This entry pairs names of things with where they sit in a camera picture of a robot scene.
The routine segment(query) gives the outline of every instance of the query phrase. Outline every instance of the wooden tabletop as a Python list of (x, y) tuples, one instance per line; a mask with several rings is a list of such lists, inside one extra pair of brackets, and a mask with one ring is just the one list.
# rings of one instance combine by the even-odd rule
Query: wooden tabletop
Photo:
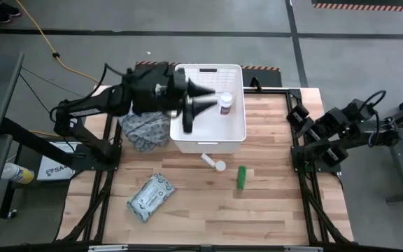
[[(315, 119), (323, 114), (320, 92), (304, 88), (303, 104)], [(182, 154), (173, 142), (148, 153), (136, 151), (124, 137), (121, 165), (115, 173), (106, 219), (104, 243), (306, 245), (306, 223), (299, 181), (292, 168), (290, 126), (285, 97), (246, 94), (247, 138), (224, 160), (222, 174), (198, 154)], [(87, 118), (85, 126), (101, 137), (106, 116)], [(236, 190), (237, 169), (247, 166), (245, 190)], [(160, 172), (176, 191), (147, 223), (126, 207), (127, 200)], [(58, 238), (67, 235), (88, 208), (94, 179), (85, 171), (69, 186)], [(323, 208), (348, 239), (353, 239), (343, 192), (337, 178), (318, 174)], [(98, 214), (93, 225), (97, 228)], [(317, 237), (318, 219), (313, 215)]]

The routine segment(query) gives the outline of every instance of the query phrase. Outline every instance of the blue crumpled cloth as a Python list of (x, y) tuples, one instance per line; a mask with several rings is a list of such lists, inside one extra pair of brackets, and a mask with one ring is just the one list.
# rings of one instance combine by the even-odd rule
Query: blue crumpled cloth
[(138, 151), (151, 151), (169, 142), (170, 118), (161, 112), (120, 116), (118, 122), (127, 138)]

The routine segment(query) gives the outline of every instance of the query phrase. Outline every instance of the gray floor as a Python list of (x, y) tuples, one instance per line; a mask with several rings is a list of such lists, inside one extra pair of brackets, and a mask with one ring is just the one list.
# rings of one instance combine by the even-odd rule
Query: gray floor
[[(403, 34), (403, 13), (318, 10), (308, 0), (292, 0), (299, 32)], [(149, 31), (289, 32), (284, 0), (24, 0), (38, 23), (56, 29)], [(26, 16), (8, 27), (33, 27)], [(290, 38), (49, 36), (73, 68), (98, 77), (104, 62), (119, 69), (136, 61), (216, 62), (280, 67), (283, 84), (299, 87)], [(353, 98), (366, 99), (385, 89), (378, 105), (386, 116), (403, 101), (403, 40), (302, 39), (309, 87), (320, 88), (325, 109), (342, 108)], [(86, 94), (93, 83), (61, 68), (37, 35), (0, 34), (0, 52), (25, 53), (24, 67), (74, 92)], [(29, 73), (48, 108), (72, 94), (51, 87)], [(116, 76), (106, 82), (116, 84)], [(30, 130), (52, 131), (47, 113), (23, 82), (13, 95), (8, 116)], [(344, 192), (355, 240), (361, 244), (403, 249), (403, 203), (385, 198), (401, 192), (387, 148), (350, 150), (342, 165)], [(50, 242), (57, 231), (66, 188), (19, 192), (20, 214), (0, 220), (0, 246)]]

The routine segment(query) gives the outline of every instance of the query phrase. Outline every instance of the yellow cable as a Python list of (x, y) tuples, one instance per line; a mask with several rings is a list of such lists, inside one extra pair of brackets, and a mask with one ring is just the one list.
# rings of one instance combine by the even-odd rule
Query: yellow cable
[[(52, 52), (53, 52), (53, 53), (57, 53), (57, 51), (54, 49), (54, 47), (53, 47), (53, 46), (51, 45), (51, 43), (49, 42), (48, 38), (46, 38), (46, 35), (43, 33), (43, 30), (41, 30), (40, 26), (36, 23), (35, 19), (29, 14), (29, 12), (28, 12), (28, 11), (26, 10), (26, 8), (20, 3), (19, 0), (16, 0), (16, 1), (17, 1), (18, 5), (20, 5), (21, 9), (26, 13), (26, 15), (27, 15), (27, 16), (31, 19), (31, 21), (34, 23), (34, 25), (36, 26), (36, 28), (40, 31), (41, 36), (43, 36), (43, 38), (46, 40), (46, 43), (48, 43), (48, 45), (49, 45), (50, 49), (52, 50)], [(62, 65), (62, 67), (64, 67), (66, 70), (71, 71), (71, 72), (76, 73), (76, 74), (80, 74), (80, 75), (83, 76), (83, 77), (89, 78), (90, 80), (94, 81), (95, 83), (99, 83), (99, 81), (96, 80), (95, 78), (93, 78), (93, 77), (91, 77), (91, 76), (89, 76), (89, 75), (87, 75), (87, 74), (85, 74), (85, 73), (82, 73), (82, 72), (79, 72), (79, 71), (77, 71), (77, 70), (74, 70), (74, 69), (72, 69), (72, 68), (70, 68), (70, 67), (67, 67), (67, 66), (61, 61), (61, 59), (60, 59), (59, 57), (56, 57), (55, 59), (57, 59), (57, 61), (58, 61), (58, 62)]]
[(43, 136), (47, 136), (47, 137), (61, 137), (61, 136), (56, 135), (56, 134), (50, 134), (50, 133), (41, 132), (41, 131), (38, 131), (38, 130), (30, 130), (30, 132), (34, 133), (34, 134), (40, 134), (40, 135), (43, 135)]

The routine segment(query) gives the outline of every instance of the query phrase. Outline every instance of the white box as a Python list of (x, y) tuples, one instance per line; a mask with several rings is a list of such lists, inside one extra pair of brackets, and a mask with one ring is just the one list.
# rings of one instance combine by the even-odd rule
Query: white box
[[(235, 153), (246, 139), (245, 98), (243, 95), (242, 68), (232, 64), (179, 64), (186, 75), (197, 85), (215, 88), (217, 91), (230, 91), (234, 103), (228, 115), (221, 115), (213, 106), (200, 113), (195, 119), (191, 134), (183, 132), (182, 115), (171, 120), (171, 139), (182, 153)], [(200, 69), (217, 69), (218, 73), (233, 76), (225, 80), (216, 78), (213, 73), (200, 73)]]

